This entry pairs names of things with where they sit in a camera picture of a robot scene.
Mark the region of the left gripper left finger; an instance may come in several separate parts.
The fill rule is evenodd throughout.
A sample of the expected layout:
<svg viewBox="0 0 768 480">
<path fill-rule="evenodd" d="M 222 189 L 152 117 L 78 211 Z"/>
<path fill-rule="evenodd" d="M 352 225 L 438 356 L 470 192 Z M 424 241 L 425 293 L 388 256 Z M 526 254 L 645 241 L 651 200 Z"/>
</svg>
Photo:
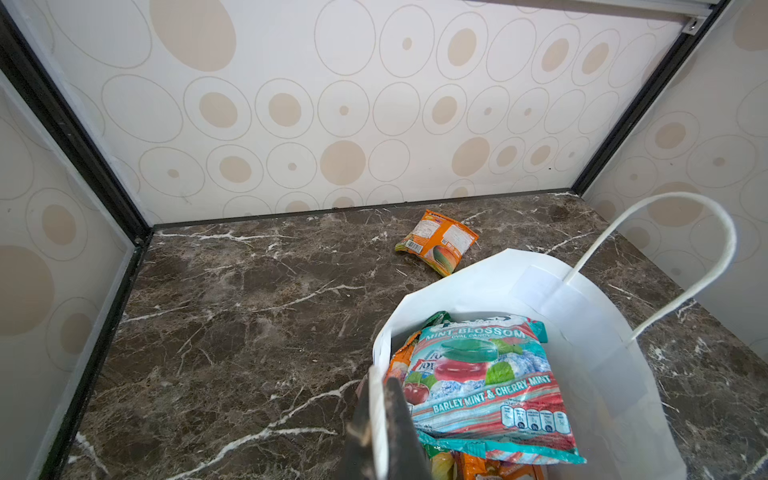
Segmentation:
<svg viewBox="0 0 768 480">
<path fill-rule="evenodd" d="M 336 479 L 364 480 L 375 478 L 369 418 L 368 378 L 358 388 L 357 404 L 350 421 L 345 424 L 345 442 Z"/>
</svg>

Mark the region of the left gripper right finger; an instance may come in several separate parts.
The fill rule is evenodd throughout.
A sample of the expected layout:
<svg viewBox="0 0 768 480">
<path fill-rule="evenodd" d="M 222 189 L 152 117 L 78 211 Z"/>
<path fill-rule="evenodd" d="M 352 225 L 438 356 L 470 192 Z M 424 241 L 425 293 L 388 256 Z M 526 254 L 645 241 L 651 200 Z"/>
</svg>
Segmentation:
<svg viewBox="0 0 768 480">
<path fill-rule="evenodd" d="M 389 480 L 429 480 L 430 464 L 418 440 L 402 384 L 396 378 L 384 383 L 389 449 Z"/>
</svg>

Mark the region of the red yellow Fox's fruits packet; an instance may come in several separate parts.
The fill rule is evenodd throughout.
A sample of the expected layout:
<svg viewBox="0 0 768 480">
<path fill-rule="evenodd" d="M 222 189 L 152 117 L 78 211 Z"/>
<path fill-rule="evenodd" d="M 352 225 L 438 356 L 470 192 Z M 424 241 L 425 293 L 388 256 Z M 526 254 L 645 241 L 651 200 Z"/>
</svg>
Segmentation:
<svg viewBox="0 0 768 480">
<path fill-rule="evenodd" d="M 438 480 L 516 480 L 546 479 L 545 470 L 538 465 L 515 464 L 506 461 L 486 460 L 461 452 L 454 452 L 431 445 L 424 447 L 429 459 L 431 476 Z"/>
</svg>

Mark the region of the teal red Fox's packet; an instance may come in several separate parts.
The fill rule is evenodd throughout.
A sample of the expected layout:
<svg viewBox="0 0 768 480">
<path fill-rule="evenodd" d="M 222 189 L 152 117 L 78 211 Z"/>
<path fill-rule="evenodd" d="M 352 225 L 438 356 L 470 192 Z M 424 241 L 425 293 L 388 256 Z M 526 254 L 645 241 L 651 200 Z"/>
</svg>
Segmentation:
<svg viewBox="0 0 768 480">
<path fill-rule="evenodd" d="M 420 329 L 403 387 L 423 446 L 516 464 L 583 465 L 545 325 L 497 315 Z"/>
</svg>

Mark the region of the white paper bag colourful print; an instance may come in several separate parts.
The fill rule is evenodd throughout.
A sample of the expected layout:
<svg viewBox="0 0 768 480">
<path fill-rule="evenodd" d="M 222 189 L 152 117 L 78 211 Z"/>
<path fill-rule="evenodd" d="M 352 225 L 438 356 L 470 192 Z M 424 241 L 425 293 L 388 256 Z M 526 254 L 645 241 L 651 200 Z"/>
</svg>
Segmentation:
<svg viewBox="0 0 768 480">
<path fill-rule="evenodd" d="M 687 469 L 663 412 L 652 371 L 631 327 L 579 265 L 507 249 L 407 295 L 379 332 L 372 361 L 383 371 L 395 337 L 444 310 L 457 319 L 517 313 L 541 320 L 565 396 L 560 418 L 576 433 L 583 466 L 555 479 L 682 479 Z"/>
</svg>

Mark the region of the large orange snack packet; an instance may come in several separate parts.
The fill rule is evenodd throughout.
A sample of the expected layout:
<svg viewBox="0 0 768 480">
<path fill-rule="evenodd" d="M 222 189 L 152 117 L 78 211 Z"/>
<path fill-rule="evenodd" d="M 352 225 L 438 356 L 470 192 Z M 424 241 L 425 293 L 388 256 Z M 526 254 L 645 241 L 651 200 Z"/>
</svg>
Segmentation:
<svg viewBox="0 0 768 480">
<path fill-rule="evenodd" d="M 395 352 L 393 355 L 385 379 L 395 378 L 398 380 L 401 386 L 405 384 L 405 379 L 408 375 L 413 352 L 418 343 L 421 331 L 413 333 L 405 342 L 405 344 Z"/>
</svg>

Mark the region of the green tea candy packet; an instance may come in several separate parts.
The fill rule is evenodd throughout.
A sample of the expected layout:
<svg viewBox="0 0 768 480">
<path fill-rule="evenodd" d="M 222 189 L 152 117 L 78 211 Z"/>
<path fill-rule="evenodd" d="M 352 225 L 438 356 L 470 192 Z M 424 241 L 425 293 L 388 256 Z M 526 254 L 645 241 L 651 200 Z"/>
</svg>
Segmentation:
<svg viewBox="0 0 768 480">
<path fill-rule="evenodd" d="M 422 329 L 433 327 L 433 326 L 443 326 L 447 324 L 451 324 L 453 322 L 450 314 L 446 311 L 439 311 L 435 314 L 431 315 L 423 324 Z"/>
</svg>

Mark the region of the right black frame post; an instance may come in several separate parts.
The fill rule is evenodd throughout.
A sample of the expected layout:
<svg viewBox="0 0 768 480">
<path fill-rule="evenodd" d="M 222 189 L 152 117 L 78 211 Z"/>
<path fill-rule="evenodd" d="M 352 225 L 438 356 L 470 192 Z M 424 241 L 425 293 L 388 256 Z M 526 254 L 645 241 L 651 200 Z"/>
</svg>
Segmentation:
<svg viewBox="0 0 768 480">
<path fill-rule="evenodd" d="M 570 187 L 571 193 L 584 196 L 730 4 L 716 1 L 702 20 L 695 18 L 685 25 Z"/>
</svg>

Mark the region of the black frame post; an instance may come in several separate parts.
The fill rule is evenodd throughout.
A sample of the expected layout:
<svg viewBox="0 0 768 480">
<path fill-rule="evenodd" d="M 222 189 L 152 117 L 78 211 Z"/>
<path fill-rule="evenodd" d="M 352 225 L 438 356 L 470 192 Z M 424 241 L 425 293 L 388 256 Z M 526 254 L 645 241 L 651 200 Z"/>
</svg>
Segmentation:
<svg viewBox="0 0 768 480">
<path fill-rule="evenodd" d="M 695 18 L 685 25 L 570 187 L 571 193 L 584 196 L 730 4 L 716 1 L 702 20 Z"/>
<path fill-rule="evenodd" d="M 147 244 L 152 227 L 6 7 L 1 8 L 1 70 L 128 239 Z"/>
</svg>

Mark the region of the left black frame post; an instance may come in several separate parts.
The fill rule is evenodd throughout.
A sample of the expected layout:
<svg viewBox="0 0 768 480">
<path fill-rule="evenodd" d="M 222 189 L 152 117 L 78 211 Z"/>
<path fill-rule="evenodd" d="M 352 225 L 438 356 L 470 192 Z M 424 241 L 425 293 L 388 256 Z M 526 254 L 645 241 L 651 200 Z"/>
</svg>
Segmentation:
<svg viewBox="0 0 768 480">
<path fill-rule="evenodd" d="M 152 227 L 6 7 L 1 8 L 1 70 L 128 239 L 147 244 Z"/>
</svg>

